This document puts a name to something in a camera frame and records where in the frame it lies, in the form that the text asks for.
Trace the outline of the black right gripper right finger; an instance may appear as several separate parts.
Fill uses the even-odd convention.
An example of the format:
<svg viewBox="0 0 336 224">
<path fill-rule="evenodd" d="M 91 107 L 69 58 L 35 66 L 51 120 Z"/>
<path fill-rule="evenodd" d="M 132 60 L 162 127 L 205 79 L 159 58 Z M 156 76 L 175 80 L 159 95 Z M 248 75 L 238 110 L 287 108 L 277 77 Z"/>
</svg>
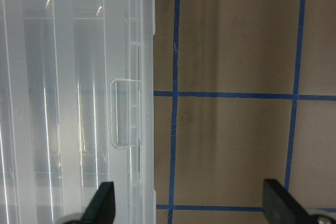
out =
<svg viewBox="0 0 336 224">
<path fill-rule="evenodd" d="M 312 223 L 310 215 L 276 179 L 264 179 L 263 213 L 268 223 Z"/>
</svg>

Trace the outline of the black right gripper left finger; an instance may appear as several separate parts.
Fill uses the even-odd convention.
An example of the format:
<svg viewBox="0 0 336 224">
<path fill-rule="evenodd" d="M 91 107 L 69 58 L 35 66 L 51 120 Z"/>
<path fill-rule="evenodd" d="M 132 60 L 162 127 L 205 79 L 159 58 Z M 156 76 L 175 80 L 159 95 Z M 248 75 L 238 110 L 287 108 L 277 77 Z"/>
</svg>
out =
<svg viewBox="0 0 336 224">
<path fill-rule="evenodd" d="M 103 182 L 84 211 L 80 223 L 113 224 L 116 216 L 114 183 Z"/>
</svg>

